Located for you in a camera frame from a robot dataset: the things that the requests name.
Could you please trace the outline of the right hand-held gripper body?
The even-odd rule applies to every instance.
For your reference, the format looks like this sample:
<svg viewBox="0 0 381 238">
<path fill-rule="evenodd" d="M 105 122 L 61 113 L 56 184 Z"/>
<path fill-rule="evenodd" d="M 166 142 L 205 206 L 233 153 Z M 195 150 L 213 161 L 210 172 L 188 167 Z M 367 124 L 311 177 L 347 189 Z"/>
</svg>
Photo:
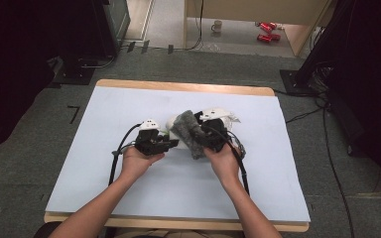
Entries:
<svg viewBox="0 0 381 238">
<path fill-rule="evenodd" d="M 210 108 L 199 111 L 194 114 L 202 132 L 194 136 L 210 137 L 212 149 L 215 152 L 222 150 L 223 146 L 229 140 L 227 124 L 231 113 L 223 108 Z"/>
</svg>

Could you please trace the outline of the wooden shelf unit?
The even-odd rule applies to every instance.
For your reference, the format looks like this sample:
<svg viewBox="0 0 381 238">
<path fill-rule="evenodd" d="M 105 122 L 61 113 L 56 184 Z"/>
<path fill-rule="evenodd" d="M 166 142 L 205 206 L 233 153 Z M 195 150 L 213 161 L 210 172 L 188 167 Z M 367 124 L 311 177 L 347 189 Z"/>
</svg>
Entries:
<svg viewBox="0 0 381 238">
<path fill-rule="evenodd" d="M 337 0 L 185 0 L 185 18 L 273 22 L 285 25 L 285 33 L 298 56 L 314 29 L 331 18 Z"/>
</svg>

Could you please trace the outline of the grey fuzzy cloth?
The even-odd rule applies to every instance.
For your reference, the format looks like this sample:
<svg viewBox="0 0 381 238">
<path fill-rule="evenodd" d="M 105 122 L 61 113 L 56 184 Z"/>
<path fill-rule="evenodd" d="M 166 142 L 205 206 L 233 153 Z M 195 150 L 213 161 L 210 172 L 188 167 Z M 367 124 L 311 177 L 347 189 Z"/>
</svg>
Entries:
<svg viewBox="0 0 381 238">
<path fill-rule="evenodd" d="M 198 160 L 205 157 L 202 145 L 194 138 L 202 132 L 191 110 L 172 118 L 167 124 L 168 130 L 173 133 L 190 150 L 191 157 Z"/>
</svg>

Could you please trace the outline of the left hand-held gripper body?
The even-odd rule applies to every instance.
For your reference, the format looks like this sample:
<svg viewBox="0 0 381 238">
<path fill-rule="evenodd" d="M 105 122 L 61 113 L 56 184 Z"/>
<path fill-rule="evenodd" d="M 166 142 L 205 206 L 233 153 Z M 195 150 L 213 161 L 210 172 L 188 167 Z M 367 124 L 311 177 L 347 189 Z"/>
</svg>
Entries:
<svg viewBox="0 0 381 238">
<path fill-rule="evenodd" d="M 160 125 L 155 120 L 145 120 L 139 126 L 139 133 L 135 140 L 135 148 L 145 156 L 165 153 L 165 145 L 159 139 L 159 129 Z"/>
</svg>

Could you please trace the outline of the black cabinet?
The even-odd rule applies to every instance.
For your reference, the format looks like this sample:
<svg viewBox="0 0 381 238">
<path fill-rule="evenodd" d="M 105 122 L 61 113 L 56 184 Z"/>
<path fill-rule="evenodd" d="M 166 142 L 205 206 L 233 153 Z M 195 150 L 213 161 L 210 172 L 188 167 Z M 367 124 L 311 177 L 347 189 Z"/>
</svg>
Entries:
<svg viewBox="0 0 381 238">
<path fill-rule="evenodd" d="M 130 25 L 126 0 L 92 0 L 99 41 L 105 57 L 116 57 Z"/>
</svg>

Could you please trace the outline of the panda plush toy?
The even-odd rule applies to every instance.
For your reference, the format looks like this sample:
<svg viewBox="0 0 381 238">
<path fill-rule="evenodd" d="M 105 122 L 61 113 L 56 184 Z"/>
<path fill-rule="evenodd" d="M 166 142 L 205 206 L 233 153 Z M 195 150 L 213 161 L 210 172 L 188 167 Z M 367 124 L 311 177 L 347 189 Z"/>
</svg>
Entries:
<svg viewBox="0 0 381 238">
<path fill-rule="evenodd" d="M 202 147 L 222 148 L 224 141 L 216 132 L 227 137 L 235 122 L 240 120 L 233 112 L 215 107 L 173 116 L 166 127 L 172 138 L 179 140 L 179 149 L 189 149 L 195 158 L 201 158 Z"/>
</svg>

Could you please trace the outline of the person's left hand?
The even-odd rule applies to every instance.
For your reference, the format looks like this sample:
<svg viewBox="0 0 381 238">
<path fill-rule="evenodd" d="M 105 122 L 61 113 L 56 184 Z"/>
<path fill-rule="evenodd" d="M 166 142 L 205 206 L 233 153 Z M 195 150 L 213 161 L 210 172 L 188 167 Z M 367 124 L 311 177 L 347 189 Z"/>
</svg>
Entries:
<svg viewBox="0 0 381 238">
<path fill-rule="evenodd" d="M 122 159 L 122 169 L 120 178 L 129 181 L 136 181 L 155 162 L 165 156 L 164 153 L 153 156 L 146 156 L 131 146 L 126 149 Z"/>
</svg>

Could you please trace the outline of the black stand base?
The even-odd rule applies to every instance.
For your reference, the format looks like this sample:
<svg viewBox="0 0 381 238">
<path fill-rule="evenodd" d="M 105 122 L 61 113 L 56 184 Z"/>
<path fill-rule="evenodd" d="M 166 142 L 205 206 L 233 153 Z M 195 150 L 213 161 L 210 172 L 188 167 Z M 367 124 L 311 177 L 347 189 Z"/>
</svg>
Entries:
<svg viewBox="0 0 381 238">
<path fill-rule="evenodd" d="M 59 60 L 53 79 L 55 84 L 89 85 L 94 74 L 94 68 L 89 65 L 89 60 L 78 58 L 65 58 Z"/>
<path fill-rule="evenodd" d="M 296 96 L 313 96 L 316 92 L 306 83 L 297 79 L 296 70 L 280 70 L 280 76 L 285 86 L 285 92 Z"/>
</svg>

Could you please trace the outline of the person's right hand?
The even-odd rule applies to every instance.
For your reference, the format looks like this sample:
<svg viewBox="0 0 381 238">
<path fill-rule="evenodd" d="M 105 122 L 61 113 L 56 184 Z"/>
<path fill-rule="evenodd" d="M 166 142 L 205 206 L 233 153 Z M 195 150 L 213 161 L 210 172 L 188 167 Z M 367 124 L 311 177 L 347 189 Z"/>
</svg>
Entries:
<svg viewBox="0 0 381 238">
<path fill-rule="evenodd" d="M 232 150 L 234 147 L 224 145 L 222 150 L 215 152 L 204 148 L 204 154 L 210 160 L 211 166 L 221 182 L 238 180 L 238 164 Z"/>
</svg>

